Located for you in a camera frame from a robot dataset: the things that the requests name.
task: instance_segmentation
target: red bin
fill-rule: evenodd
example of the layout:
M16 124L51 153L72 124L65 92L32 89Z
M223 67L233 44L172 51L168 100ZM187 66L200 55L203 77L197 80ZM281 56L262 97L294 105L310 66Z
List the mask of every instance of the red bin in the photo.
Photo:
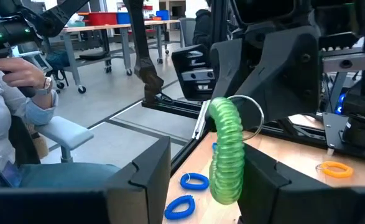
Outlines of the red bin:
M91 12L88 14L90 26L117 25L116 12Z

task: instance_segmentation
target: blue jeans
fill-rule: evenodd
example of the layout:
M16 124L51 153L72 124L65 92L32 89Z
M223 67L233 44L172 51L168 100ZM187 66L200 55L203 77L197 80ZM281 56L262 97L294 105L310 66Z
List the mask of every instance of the blue jeans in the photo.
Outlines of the blue jeans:
M120 168L90 163L22 165L20 187L101 187Z

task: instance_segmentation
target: person in black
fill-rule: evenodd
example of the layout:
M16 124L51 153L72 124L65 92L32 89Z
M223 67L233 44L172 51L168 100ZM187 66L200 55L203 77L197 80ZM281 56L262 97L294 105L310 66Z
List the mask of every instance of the person in black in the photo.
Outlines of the person in black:
M209 8L211 8L211 1L206 0ZM211 47L211 12L209 10L200 9L196 12L193 44L204 44L208 49Z

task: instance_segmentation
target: hand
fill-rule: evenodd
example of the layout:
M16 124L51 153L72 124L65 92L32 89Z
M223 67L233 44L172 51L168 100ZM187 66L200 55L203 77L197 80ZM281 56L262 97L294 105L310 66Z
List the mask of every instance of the hand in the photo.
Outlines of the hand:
M22 58L1 58L0 71L10 72L3 76L2 80L11 87L32 86L35 89L44 87L43 72Z

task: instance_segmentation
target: green slinky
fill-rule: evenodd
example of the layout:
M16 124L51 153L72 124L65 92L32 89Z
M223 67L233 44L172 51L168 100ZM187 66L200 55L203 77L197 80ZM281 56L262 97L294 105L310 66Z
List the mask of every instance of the green slinky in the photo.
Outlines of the green slinky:
M235 105L226 98L215 98L209 105L217 128L217 146L210 166L210 190L223 204L236 202L241 194L244 170L243 127Z

